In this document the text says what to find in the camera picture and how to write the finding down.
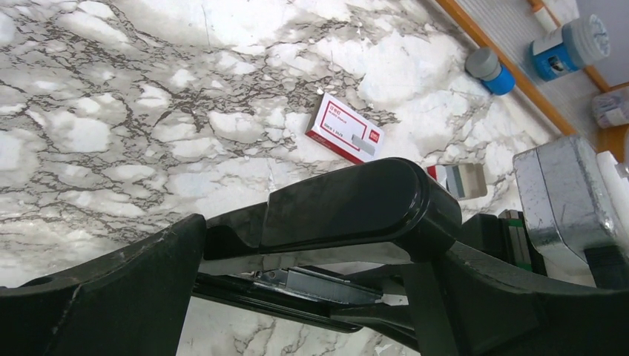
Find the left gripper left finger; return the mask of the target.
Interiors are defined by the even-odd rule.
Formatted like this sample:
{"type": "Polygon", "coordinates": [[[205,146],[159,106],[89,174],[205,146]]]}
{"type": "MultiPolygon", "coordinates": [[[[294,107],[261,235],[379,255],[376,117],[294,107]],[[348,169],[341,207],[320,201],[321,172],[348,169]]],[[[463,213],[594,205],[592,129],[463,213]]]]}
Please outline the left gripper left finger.
{"type": "Polygon", "coordinates": [[[206,236],[192,214],[73,268],[1,289],[3,355],[174,355],[206,236]]]}

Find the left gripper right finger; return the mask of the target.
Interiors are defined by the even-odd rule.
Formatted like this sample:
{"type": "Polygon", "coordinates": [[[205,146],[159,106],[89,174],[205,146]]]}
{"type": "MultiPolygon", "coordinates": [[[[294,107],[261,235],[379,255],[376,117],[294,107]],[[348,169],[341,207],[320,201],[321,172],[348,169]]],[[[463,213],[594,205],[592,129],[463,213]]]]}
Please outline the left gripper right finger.
{"type": "Polygon", "coordinates": [[[554,280],[462,243],[402,268],[423,355],[626,355],[628,292],[554,280]]]}

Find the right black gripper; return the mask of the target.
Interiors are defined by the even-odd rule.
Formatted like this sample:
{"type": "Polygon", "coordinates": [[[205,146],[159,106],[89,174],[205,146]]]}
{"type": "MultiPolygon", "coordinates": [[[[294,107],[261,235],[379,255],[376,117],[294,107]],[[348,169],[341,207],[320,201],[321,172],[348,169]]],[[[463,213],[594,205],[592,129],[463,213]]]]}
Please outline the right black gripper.
{"type": "Polygon", "coordinates": [[[544,258],[534,249],[520,211],[505,210],[498,216],[476,214],[462,225],[459,240],[519,268],[547,273],[544,258]]]}

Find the beige staple box tray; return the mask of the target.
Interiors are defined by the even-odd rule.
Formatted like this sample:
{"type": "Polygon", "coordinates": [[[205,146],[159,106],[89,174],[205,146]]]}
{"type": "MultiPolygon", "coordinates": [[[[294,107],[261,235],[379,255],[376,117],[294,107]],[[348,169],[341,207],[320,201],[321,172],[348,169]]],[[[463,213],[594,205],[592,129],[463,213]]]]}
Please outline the beige staple box tray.
{"type": "Polygon", "coordinates": [[[487,195],[484,166],[480,163],[432,165],[428,174],[457,200],[471,200],[487,195]]]}

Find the red white staple box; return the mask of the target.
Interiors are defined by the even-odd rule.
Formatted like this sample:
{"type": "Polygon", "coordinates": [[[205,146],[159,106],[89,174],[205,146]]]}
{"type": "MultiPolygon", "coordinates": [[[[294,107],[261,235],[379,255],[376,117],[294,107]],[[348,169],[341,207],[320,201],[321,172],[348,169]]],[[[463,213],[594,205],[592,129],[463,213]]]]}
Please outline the red white staple box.
{"type": "Polygon", "coordinates": [[[305,135],[355,164],[377,159],[384,141],[376,124],[329,93],[320,96],[305,135]]]}

